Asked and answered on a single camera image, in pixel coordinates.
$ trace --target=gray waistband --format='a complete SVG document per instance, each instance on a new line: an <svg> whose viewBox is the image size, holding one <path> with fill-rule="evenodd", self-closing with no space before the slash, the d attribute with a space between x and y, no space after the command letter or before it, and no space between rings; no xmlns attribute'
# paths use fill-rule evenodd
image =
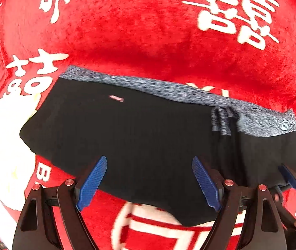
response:
<svg viewBox="0 0 296 250"><path fill-rule="evenodd" d="M218 127L217 124L214 128L214 116L221 112L225 113L223 119L236 117L237 130L252 136L269 137L296 131L296 117L291 109L281 113L183 84L140 77L112 76L77 66L69 66L59 77L127 87L178 102L221 107L222 109L212 112L212 122L213 130L220 130L222 134L229 135L230 130Z"/></svg>

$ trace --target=textured blue pad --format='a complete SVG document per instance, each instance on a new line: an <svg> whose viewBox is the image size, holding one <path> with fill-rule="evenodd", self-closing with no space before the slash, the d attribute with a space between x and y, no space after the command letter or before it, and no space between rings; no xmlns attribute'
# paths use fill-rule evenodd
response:
<svg viewBox="0 0 296 250"><path fill-rule="evenodd" d="M197 178L202 192L204 193L208 205L216 211L219 211L222 205L219 201L219 192L217 187L197 157L194 157L192 160L192 170Z"/></svg>
<svg viewBox="0 0 296 250"><path fill-rule="evenodd" d="M295 176L290 172L290 170L284 166L280 165L278 167L280 173L282 174L283 178L287 183L289 183L294 189L296 189L296 178Z"/></svg>
<svg viewBox="0 0 296 250"><path fill-rule="evenodd" d="M107 160L106 157L102 156L81 187L80 197L76 204L79 211L82 211L85 207L90 205L90 202L105 175L106 168Z"/></svg>

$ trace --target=red plush fabric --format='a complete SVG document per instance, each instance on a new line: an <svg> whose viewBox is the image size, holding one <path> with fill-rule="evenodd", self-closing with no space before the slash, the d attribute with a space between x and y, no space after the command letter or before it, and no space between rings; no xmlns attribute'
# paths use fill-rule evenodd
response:
<svg viewBox="0 0 296 250"><path fill-rule="evenodd" d="M24 60L23 76L8 66L14 55ZM40 106L68 65L188 84L296 114L296 0L1 0L0 97L20 86L24 95L41 92ZM67 178L37 156L26 195L35 182L52 187ZM147 207L134 215L136 206L97 191L83 216L101 250L197 250L209 231ZM296 215L296 191L285 194L285 206ZM230 249L236 243L237 236Z"/></svg>

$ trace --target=red and white pattern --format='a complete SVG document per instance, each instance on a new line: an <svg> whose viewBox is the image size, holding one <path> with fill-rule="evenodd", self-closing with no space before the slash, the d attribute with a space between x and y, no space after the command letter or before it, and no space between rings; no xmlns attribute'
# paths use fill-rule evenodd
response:
<svg viewBox="0 0 296 250"><path fill-rule="evenodd" d="M39 108L69 65L187 84L296 114L296 0L0 1L0 98L20 87L23 95L41 93ZM52 187L67 178L36 156L25 195L35 183ZM296 216L296 191L284 198ZM20 212L6 210L17 221ZM166 212L102 191L82 215L101 250L197 250L212 225L183 227ZM14 231L1 232L10 249Z"/></svg>

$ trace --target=bolt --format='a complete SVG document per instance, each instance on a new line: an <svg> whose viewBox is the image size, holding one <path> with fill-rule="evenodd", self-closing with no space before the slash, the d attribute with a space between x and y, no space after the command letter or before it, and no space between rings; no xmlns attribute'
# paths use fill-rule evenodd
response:
<svg viewBox="0 0 296 250"><path fill-rule="evenodd" d="M72 186L74 184L74 180L73 179L68 179L68 180L66 180L65 184L67 186Z"/></svg>
<svg viewBox="0 0 296 250"><path fill-rule="evenodd" d="M262 191L266 191L267 187L266 187L266 185L260 184L259 189L262 190Z"/></svg>
<svg viewBox="0 0 296 250"><path fill-rule="evenodd" d="M233 186L234 182L232 180L225 180L224 184L227 185L227 186Z"/></svg>
<svg viewBox="0 0 296 250"><path fill-rule="evenodd" d="M35 184L34 186L32 186L32 190L36 191L40 188L40 184Z"/></svg>

